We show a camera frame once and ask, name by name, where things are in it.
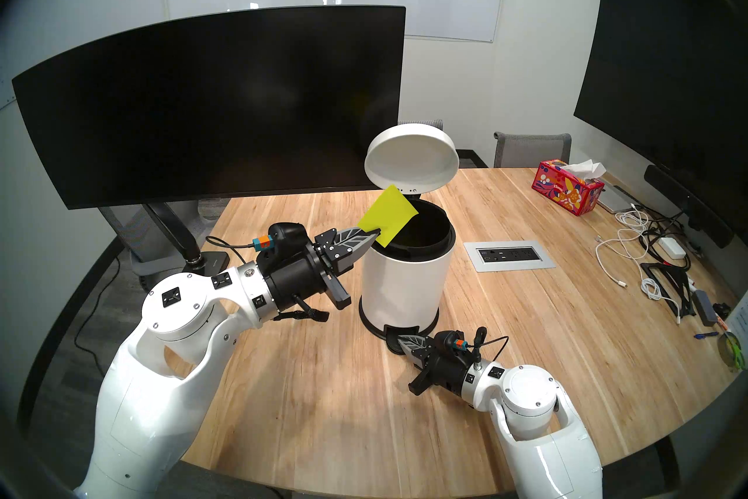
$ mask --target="open lid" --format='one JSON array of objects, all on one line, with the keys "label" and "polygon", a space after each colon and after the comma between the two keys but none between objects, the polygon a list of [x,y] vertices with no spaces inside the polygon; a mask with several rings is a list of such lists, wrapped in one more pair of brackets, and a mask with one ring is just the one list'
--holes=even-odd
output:
[{"label": "open lid", "polygon": [[446,185],[460,167],[455,144],[434,126],[409,123],[380,132],[369,145],[363,169],[382,189],[402,194],[428,193]]}]

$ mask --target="round wooden table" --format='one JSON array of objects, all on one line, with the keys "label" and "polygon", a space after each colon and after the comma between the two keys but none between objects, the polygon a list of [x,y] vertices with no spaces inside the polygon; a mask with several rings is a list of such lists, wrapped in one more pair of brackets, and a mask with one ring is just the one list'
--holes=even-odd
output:
[{"label": "round wooden table", "polygon": [[[637,267],[595,237],[618,224],[601,207],[581,217],[530,188],[534,170],[464,169],[423,198],[443,207],[457,243],[436,331],[478,326],[508,334],[506,367],[536,364],[560,380],[603,464],[668,435],[732,381],[716,340],[695,340],[698,317],[681,325],[663,301],[640,291]],[[378,191],[233,199],[214,235],[242,244],[276,221],[310,237],[355,225]],[[554,269],[475,272],[464,241],[534,240]],[[243,250],[247,260],[252,250]],[[734,301],[718,274],[692,256],[689,275],[713,301]],[[239,260],[232,258],[232,265]],[[361,323],[361,262],[341,277],[353,305],[326,296],[310,306],[325,324],[267,322],[239,339],[202,428],[184,460],[222,474],[310,493],[361,497],[458,497],[514,488],[486,413],[440,388],[408,391],[417,371]],[[484,355],[493,357],[488,346]],[[189,371],[169,356],[177,372]]]}]

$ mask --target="computer monitor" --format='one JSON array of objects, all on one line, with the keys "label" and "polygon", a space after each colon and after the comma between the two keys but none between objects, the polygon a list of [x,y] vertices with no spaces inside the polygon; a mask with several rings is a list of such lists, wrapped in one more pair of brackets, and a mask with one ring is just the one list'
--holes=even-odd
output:
[{"label": "computer monitor", "polygon": [[600,0],[576,117],[654,165],[645,179],[719,247],[748,243],[748,33],[725,0]]},{"label": "computer monitor", "polygon": [[406,9],[283,7],[127,30],[13,79],[68,209],[375,189]]}]

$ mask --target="charging cable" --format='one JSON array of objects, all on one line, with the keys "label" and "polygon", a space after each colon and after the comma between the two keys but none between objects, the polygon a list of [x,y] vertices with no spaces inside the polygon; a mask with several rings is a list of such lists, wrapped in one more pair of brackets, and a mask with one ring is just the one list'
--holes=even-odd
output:
[{"label": "charging cable", "polygon": [[[641,260],[647,252],[649,251],[649,239],[644,236],[644,232],[647,231],[647,226],[649,225],[650,219],[649,215],[644,213],[644,211],[640,211],[637,209],[634,204],[631,204],[631,210],[630,211],[624,211],[622,213],[616,213],[616,221],[618,221],[621,225],[624,225],[623,228],[618,229],[616,232],[616,237],[613,239],[605,239],[603,240],[601,236],[595,237],[595,240],[598,241],[598,244],[595,247],[595,256],[598,259],[598,263],[600,264],[600,267],[602,268],[603,272],[605,272],[606,276],[608,276],[612,281],[616,282],[620,287],[627,287],[628,284],[626,284],[625,281],[622,280],[616,280],[608,270],[605,269],[605,266],[603,265],[602,260],[600,259],[600,248],[601,247],[608,247],[610,250],[618,253],[621,257],[625,257],[627,260],[632,260],[635,264],[637,264],[637,269],[639,270],[639,276],[641,279],[641,285],[640,289],[647,295],[647,297],[651,300],[668,300],[671,301],[673,304],[676,305],[676,310],[678,311],[677,317],[676,317],[676,323],[681,323],[681,307],[678,305],[678,303],[671,299],[666,298],[662,295],[662,292],[660,291],[659,285],[657,285],[657,282],[653,280],[651,277],[644,277],[644,273],[642,273],[642,269],[639,266],[639,260]],[[631,252],[628,250],[628,247],[626,246],[626,243],[629,241],[636,241],[638,238],[642,238],[644,241],[644,253],[641,255],[637,255],[636,257],[631,255]],[[614,248],[611,243],[614,243],[615,241],[618,241],[618,243],[621,244],[621,247],[623,248],[623,251],[625,253],[621,253],[616,248]]]}]

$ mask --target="sound bar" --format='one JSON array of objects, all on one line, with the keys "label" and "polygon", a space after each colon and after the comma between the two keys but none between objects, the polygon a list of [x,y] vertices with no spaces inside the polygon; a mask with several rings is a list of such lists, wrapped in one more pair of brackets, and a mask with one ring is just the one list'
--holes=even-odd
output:
[{"label": "sound bar", "polygon": [[665,171],[655,165],[649,165],[644,171],[644,180],[688,216],[688,226],[691,229],[703,230],[719,248],[727,247],[732,241],[733,233],[727,223]]}]

